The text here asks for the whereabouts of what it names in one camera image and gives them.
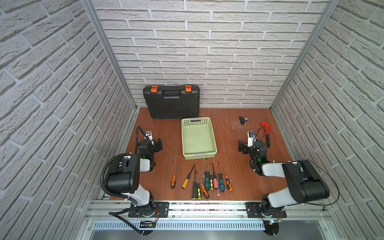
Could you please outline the orange black curved screwdriver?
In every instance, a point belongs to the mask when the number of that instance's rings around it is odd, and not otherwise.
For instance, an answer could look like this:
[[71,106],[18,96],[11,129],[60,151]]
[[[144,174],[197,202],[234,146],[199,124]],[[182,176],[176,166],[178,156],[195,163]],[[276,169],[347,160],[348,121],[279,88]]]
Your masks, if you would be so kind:
[[233,191],[233,187],[232,187],[232,184],[230,182],[230,179],[227,176],[226,172],[224,172],[224,173],[225,173],[225,182],[226,182],[227,189],[228,189],[229,192],[232,192]]

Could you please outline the yellow handled screwdriver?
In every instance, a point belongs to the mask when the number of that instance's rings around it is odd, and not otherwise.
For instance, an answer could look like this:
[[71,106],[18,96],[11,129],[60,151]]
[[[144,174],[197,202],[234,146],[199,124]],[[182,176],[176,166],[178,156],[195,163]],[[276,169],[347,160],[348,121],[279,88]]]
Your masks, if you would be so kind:
[[186,179],[184,180],[183,185],[182,185],[182,189],[186,189],[186,188],[187,188],[188,183],[189,183],[189,181],[190,181],[191,174],[193,173],[193,171],[194,171],[194,169],[195,169],[195,166],[196,166],[196,165],[193,165],[191,171],[189,172],[189,174],[187,175]]

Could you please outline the clear handled screwdriver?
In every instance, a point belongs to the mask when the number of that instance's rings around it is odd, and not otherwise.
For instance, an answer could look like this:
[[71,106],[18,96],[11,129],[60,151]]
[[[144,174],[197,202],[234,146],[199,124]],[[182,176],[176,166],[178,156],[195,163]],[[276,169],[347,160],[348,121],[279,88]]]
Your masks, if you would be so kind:
[[217,196],[220,196],[221,194],[220,194],[220,189],[219,189],[218,171],[216,171],[216,178],[215,178],[215,180],[216,180],[216,183],[217,183],[217,188],[216,188]]

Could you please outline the black yellow striped screwdriver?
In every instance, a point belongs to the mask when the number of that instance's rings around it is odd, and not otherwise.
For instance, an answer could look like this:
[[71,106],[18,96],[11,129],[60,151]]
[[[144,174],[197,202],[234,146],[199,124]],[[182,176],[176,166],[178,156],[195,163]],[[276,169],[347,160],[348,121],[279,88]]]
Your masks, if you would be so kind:
[[193,181],[193,192],[192,192],[192,200],[196,200],[198,198],[198,184],[196,180],[196,171],[194,172],[194,181]]

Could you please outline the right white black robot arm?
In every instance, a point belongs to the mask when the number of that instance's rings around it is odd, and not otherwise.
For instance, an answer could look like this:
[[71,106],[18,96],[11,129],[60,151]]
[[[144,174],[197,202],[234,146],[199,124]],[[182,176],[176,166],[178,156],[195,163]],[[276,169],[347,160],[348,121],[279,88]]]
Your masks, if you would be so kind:
[[316,169],[321,167],[308,159],[287,163],[269,162],[267,150],[270,147],[270,138],[267,141],[257,139],[257,134],[248,132],[246,143],[238,141],[239,152],[250,156],[250,167],[262,177],[283,178],[287,187],[263,195],[260,202],[247,202],[249,218],[285,218],[285,207],[309,204],[313,201],[329,198],[329,186]]

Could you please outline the light green plastic bin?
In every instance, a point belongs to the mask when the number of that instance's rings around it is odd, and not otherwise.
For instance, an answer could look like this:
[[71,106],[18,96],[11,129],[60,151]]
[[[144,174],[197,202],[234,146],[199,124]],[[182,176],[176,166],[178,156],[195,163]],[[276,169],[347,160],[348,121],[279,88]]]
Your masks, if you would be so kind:
[[211,118],[181,120],[183,155],[186,160],[213,158],[217,145]]

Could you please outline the black yellow dotted screwdriver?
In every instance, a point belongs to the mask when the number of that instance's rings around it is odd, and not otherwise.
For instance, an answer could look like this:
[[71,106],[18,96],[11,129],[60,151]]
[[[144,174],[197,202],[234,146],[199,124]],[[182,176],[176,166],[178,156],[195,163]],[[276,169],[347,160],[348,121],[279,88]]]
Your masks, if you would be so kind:
[[211,163],[209,163],[209,180],[210,180],[210,190],[213,190],[214,189],[214,183],[213,183]]

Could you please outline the green black large screwdriver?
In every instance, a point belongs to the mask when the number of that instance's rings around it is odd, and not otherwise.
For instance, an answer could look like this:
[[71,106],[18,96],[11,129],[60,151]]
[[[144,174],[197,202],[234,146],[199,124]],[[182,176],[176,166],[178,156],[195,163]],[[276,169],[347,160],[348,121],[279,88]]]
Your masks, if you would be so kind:
[[209,171],[208,171],[208,159],[206,159],[206,171],[204,172],[204,185],[206,191],[210,190],[210,178],[209,178]]

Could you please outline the orange slim screwdriver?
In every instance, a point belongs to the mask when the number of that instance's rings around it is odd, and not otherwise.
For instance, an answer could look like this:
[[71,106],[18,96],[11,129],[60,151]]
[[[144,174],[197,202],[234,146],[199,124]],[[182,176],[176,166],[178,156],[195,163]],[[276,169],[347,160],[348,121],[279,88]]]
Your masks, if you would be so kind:
[[204,186],[204,184],[203,184],[203,181],[200,180],[200,178],[198,178],[198,179],[199,179],[199,181],[200,181],[200,189],[201,189],[202,195],[203,195],[206,199],[208,199],[208,198],[209,198],[209,194],[208,194],[208,192],[207,192],[207,190],[206,190],[206,188],[205,188],[205,186]]

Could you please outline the small black metal part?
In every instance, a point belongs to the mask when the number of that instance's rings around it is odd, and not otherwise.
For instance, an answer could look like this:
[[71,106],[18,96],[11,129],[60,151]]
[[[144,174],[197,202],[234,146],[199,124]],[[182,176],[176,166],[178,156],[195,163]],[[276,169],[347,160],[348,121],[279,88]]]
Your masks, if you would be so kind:
[[245,123],[247,123],[249,121],[249,119],[244,118],[244,117],[239,117],[239,121],[240,121],[241,125],[244,125]]

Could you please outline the red pipe wrench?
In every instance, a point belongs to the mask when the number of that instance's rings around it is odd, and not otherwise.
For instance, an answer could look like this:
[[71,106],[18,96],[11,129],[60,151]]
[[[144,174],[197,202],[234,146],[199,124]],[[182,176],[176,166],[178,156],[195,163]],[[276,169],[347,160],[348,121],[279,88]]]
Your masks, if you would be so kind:
[[271,147],[270,143],[270,131],[269,131],[269,124],[267,122],[261,122],[260,126],[265,130],[265,135],[266,135],[266,146],[267,148]]

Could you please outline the black plastic tool case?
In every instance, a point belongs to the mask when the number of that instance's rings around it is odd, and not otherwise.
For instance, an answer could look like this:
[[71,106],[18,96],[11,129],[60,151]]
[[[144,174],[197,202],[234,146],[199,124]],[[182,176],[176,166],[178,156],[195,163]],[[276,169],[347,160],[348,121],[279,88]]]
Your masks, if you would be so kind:
[[197,85],[146,86],[143,96],[153,119],[197,118],[200,113],[200,87]]

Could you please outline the pink handled screwdriver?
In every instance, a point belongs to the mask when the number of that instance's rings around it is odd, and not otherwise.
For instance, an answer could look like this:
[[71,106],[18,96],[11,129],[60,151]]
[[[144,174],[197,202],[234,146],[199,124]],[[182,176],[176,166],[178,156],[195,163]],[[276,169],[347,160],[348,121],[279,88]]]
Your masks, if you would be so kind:
[[216,173],[215,173],[215,169],[214,169],[214,164],[212,164],[212,170],[213,170],[213,184],[214,184],[214,189],[218,189],[218,181],[217,181],[217,177],[216,177]]

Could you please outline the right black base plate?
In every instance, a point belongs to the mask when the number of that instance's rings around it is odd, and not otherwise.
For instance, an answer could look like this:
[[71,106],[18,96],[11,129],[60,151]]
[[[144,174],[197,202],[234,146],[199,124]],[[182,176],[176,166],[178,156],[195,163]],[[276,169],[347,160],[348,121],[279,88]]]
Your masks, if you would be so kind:
[[284,207],[273,208],[264,202],[245,203],[248,218],[283,219],[287,217]]

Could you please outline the aluminium rail frame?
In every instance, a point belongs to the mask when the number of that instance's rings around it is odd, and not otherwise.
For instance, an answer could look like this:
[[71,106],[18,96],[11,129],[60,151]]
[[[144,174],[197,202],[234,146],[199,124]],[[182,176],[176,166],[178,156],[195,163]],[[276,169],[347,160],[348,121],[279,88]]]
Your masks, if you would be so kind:
[[94,200],[88,208],[83,228],[93,230],[143,231],[265,231],[288,221],[317,221],[322,227],[331,221],[325,207],[299,204],[285,207],[283,219],[248,218],[245,201],[169,201],[167,218],[119,218],[111,212],[131,207],[127,201]]

